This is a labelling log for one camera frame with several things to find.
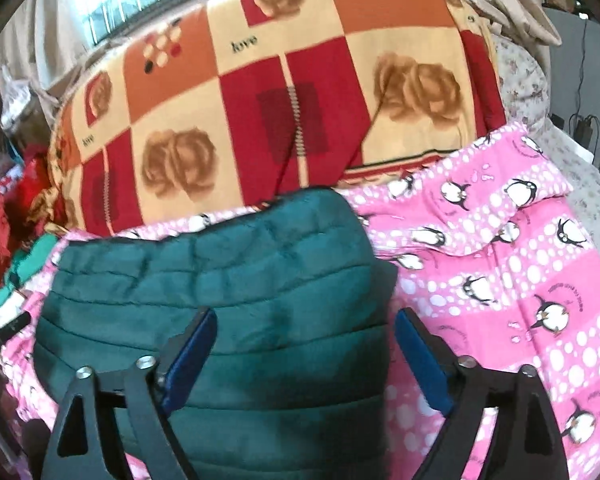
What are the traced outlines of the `orange red rose blanket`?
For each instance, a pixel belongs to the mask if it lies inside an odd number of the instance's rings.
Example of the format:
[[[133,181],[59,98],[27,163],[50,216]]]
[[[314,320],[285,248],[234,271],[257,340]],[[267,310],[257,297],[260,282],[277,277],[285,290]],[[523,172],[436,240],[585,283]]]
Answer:
[[[209,0],[86,71],[57,117],[48,202],[109,236],[397,177],[504,122],[467,0]]]

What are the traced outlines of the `dark green puffer jacket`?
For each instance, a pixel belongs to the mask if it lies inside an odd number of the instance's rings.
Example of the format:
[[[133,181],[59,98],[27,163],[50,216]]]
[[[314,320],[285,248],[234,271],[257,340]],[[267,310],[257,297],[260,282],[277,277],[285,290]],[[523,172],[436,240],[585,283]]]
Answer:
[[[327,188],[163,240],[74,240],[33,367],[59,400],[79,367],[121,370],[208,308],[218,336],[170,419],[200,478],[381,479],[396,274]]]

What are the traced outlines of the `pink penguin blanket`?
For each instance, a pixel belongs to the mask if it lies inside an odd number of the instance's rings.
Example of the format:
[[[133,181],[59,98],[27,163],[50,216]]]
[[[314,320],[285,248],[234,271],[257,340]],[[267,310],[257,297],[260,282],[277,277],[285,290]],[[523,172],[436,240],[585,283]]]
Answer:
[[[457,353],[532,364],[570,477],[600,473],[600,253],[574,185],[519,124],[409,177],[349,188],[374,251],[396,265],[390,307],[413,308]]]

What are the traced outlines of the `red clothes pile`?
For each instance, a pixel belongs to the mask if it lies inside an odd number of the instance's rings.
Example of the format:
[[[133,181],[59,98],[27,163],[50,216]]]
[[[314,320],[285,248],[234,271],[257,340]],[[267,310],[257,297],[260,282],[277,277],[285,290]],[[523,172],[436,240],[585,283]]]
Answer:
[[[5,194],[0,192],[0,286],[18,249],[40,237],[46,226],[67,222],[65,202],[50,180],[47,150],[30,146],[22,177]]]

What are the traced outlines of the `floral white bedsheet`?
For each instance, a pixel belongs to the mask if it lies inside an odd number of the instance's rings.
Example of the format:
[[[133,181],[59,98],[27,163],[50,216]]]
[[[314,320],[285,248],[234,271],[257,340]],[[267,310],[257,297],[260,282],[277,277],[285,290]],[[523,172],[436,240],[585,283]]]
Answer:
[[[463,39],[476,128],[521,122],[574,185],[569,205],[600,250],[600,170],[577,153],[576,141],[550,120],[548,47],[525,46],[507,13],[490,0],[445,0]]]

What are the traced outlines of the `teal green garment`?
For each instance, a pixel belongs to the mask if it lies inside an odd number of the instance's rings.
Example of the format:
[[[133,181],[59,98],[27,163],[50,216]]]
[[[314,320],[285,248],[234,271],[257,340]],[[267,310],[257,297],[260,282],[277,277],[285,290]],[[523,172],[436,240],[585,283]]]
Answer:
[[[12,259],[12,264],[3,275],[3,285],[0,287],[0,307],[19,290],[27,281],[43,269],[44,264],[59,238],[54,234],[45,233],[26,252],[19,249]]]

